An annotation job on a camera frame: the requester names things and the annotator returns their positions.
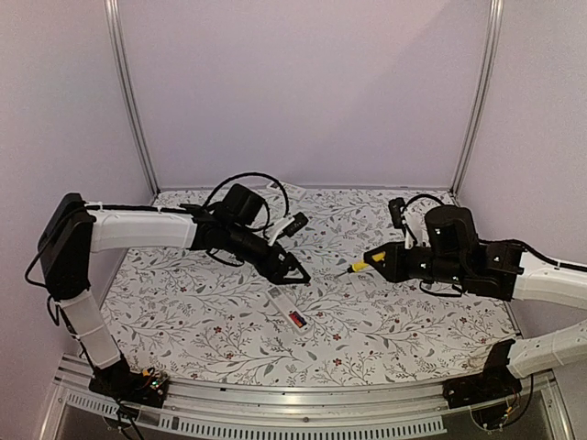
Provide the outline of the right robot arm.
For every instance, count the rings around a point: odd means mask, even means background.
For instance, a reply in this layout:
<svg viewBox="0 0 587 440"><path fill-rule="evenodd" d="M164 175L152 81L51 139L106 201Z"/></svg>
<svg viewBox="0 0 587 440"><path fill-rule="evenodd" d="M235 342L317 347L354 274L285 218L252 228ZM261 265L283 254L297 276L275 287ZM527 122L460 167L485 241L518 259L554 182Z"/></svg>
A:
<svg viewBox="0 0 587 440"><path fill-rule="evenodd" d="M440 282L453 285L459 294L504 302L586 307L583 265L549 258L520 240L482 240L465 207L437 206L426 213L425 225L427 245L419 246L408 236L365 252L364 262L392 283ZM529 339L507 339L482 355L474 391L492 400L508 387L510 376L522 379L585 359L585 322Z"/></svg>

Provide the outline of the white air conditioner remote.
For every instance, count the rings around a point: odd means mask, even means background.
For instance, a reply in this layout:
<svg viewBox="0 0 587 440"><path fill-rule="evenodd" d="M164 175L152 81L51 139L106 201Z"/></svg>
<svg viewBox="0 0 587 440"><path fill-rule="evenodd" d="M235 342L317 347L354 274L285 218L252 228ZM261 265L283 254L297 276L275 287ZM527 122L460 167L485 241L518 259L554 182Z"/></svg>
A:
<svg viewBox="0 0 587 440"><path fill-rule="evenodd" d="M304 316L304 314L297 308L297 306L292 302L292 300L284 293L284 291L278 287L271 287L267 290L267 296L276 310L281 314L284 318L285 323L287 323L295 332L300 335L304 335L309 332L310 330L310 323L308 319ZM307 321L307 326L305 328L298 328L290 319L289 313L296 311L303 318Z"/></svg>

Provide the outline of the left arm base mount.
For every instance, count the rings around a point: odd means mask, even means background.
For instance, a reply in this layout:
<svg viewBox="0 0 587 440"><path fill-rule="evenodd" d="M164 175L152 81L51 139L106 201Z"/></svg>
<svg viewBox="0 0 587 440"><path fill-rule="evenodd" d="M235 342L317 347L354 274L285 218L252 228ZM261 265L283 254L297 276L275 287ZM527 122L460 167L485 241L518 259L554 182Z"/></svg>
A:
<svg viewBox="0 0 587 440"><path fill-rule="evenodd" d="M169 389L169 375L155 368L132 370L122 357L107 368L93 368L89 383L91 392L115 401L161 408Z"/></svg>

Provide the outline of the yellow handled screwdriver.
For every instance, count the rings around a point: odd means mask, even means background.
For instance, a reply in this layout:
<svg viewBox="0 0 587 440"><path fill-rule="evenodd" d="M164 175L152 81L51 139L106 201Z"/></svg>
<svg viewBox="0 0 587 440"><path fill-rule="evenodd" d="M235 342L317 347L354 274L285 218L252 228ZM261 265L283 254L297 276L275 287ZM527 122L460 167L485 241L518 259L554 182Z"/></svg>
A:
<svg viewBox="0 0 587 440"><path fill-rule="evenodd" d="M371 259L373 261L378 262L378 261L383 260L384 257L385 257L385 253L380 252L378 254L373 255ZM356 263L353 263L353 264L349 265L342 273L338 274L338 277L341 277L346 274L357 273L359 271L367 269L369 266L370 266L370 264L368 262L363 261L363 260L356 262Z"/></svg>

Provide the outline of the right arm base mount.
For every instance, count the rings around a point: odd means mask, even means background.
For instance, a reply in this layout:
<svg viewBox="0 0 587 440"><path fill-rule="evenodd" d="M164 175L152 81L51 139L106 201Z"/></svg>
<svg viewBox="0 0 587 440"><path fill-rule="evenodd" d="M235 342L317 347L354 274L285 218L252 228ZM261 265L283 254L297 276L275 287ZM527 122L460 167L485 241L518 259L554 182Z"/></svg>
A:
<svg viewBox="0 0 587 440"><path fill-rule="evenodd" d="M514 343L514 339L506 339L493 345L480 372L447 379L442 384L442 395L450 409L502 401L493 407L473 411L473 421L484 430L506 427L519 402L521 380L507 368L508 353Z"/></svg>

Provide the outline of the red black battery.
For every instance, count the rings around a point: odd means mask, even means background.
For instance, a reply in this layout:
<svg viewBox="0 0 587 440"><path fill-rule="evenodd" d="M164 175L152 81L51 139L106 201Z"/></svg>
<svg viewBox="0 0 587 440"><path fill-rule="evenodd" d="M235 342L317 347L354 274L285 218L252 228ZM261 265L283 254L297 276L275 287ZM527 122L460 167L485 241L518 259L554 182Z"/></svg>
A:
<svg viewBox="0 0 587 440"><path fill-rule="evenodd" d="M302 329L307 326L307 321L298 312L296 312L296 311L290 312L289 317L298 328Z"/></svg>

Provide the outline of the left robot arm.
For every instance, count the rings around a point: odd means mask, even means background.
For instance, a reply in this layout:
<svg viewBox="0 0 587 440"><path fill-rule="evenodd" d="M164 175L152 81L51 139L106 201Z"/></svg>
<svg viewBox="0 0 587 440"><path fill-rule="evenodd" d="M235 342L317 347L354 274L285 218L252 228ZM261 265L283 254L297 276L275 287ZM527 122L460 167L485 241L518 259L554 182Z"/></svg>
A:
<svg viewBox="0 0 587 440"><path fill-rule="evenodd" d="M124 355L99 311L89 281L90 257L119 248L181 248L214 256L224 251L249 263L273 285L307 284L302 263L278 242L304 227L303 214L285 213L277 222L253 227L269 206L251 189L233 184L219 202L182 204L177 208L87 203L68 193L53 213L31 267L40 266L44 289L57 305L102 384L117 398L137 387Z"/></svg>

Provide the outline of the white battery cover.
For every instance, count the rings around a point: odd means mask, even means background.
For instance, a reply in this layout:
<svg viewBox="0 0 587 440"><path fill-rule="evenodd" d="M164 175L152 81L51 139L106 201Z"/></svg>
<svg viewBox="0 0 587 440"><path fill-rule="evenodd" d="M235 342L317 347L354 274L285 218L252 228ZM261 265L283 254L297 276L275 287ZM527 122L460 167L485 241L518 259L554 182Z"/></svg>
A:
<svg viewBox="0 0 587 440"><path fill-rule="evenodd" d="M373 277L370 274L349 274L349 282L356 293L364 294L367 297L372 295Z"/></svg>

